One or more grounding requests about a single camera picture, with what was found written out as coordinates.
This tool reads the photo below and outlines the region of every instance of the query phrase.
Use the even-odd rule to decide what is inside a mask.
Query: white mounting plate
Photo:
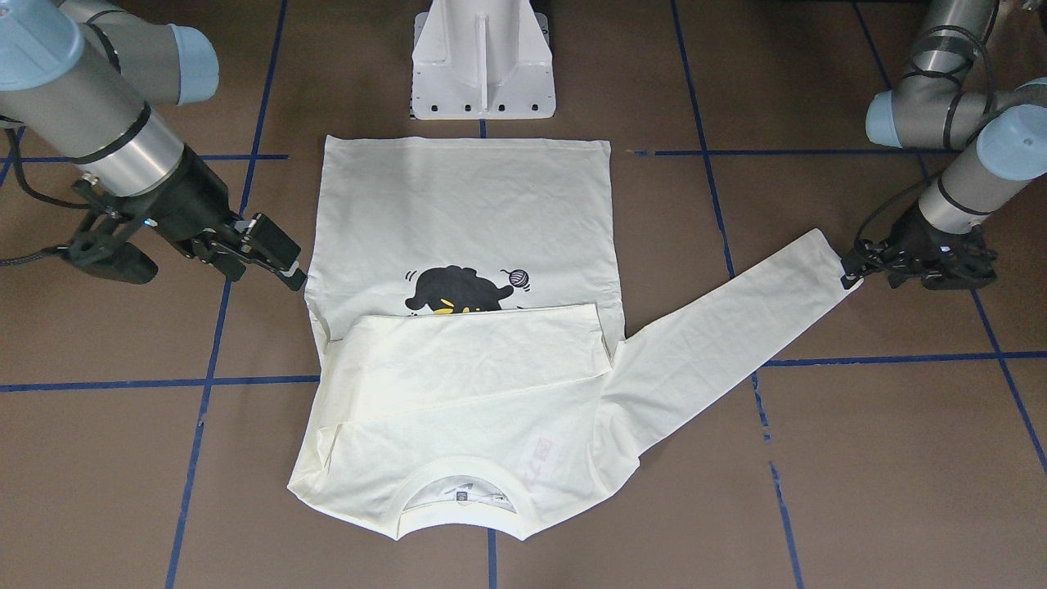
[[[548,51],[549,18],[541,13],[532,14],[545,44],[543,49]],[[416,48],[428,17],[429,13],[415,17]],[[510,76],[488,86],[486,96],[477,85],[467,84],[456,76],[446,62],[418,63],[416,60],[414,66],[410,114],[422,120],[548,118],[556,110],[551,60],[517,62]],[[483,107],[485,98],[487,108]]]

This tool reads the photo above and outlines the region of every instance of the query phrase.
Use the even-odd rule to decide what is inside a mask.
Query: brown floor
[[[486,127],[407,117],[425,0],[125,4],[211,39],[218,95],[160,110],[198,153],[238,156],[211,159],[233,207],[250,197],[305,259],[326,134],[609,139],[630,334],[810,227],[846,249],[953,157],[864,133],[922,4],[554,0],[556,116]],[[1047,75],[1033,17],[994,39],[1004,87]],[[26,168],[54,194],[76,177]],[[0,252],[66,239],[77,214],[3,172]],[[619,495],[526,542],[396,543],[284,489],[318,367],[300,294],[266,272],[224,291],[152,233],[146,286],[2,269],[0,586],[1047,587],[1045,205],[1041,178],[986,224],[1000,279],[977,296],[869,278]]]

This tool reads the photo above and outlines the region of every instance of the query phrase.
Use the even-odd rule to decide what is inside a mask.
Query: light blue joint cap
[[[1047,173],[1047,108],[1008,108],[978,135],[978,159],[993,174],[1016,182]]]
[[[215,47],[195,28],[174,24],[168,26],[174,31],[175,43],[178,44],[181,80],[178,104],[199,103],[214,96],[218,90],[218,55],[215,54]]]
[[[0,0],[0,91],[53,82],[83,53],[80,27],[49,0]]]
[[[865,114],[865,134],[869,140],[882,145],[901,146],[898,130],[894,127],[893,94],[890,90],[872,98]]]
[[[1035,80],[1032,80],[1030,82],[1026,82],[1025,84],[1022,84],[1021,86],[1019,86],[1019,88],[1024,88],[1026,86],[1032,86],[1033,84],[1043,84],[1043,85],[1047,86],[1047,77],[1037,77]]]

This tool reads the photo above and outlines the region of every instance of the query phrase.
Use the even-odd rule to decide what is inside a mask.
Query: cartoon print
[[[404,304],[413,312],[428,307],[436,315],[500,311],[500,301],[511,296],[514,287],[530,290],[530,277],[526,271],[503,271],[509,274],[509,284],[499,288],[490,279],[476,275],[476,270],[472,268],[453,265],[429,268],[419,274],[415,296]],[[410,279],[414,272],[404,277]]]

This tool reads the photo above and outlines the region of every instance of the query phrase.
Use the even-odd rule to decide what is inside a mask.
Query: white fabric
[[[595,303],[614,347],[609,155],[606,141],[328,137],[306,282],[321,363],[361,315],[436,312],[407,307],[416,290],[455,312]]]
[[[394,539],[465,523],[522,540],[615,494],[645,450],[846,297],[841,274],[812,230],[612,357],[592,303],[358,317],[327,347],[288,488]]]

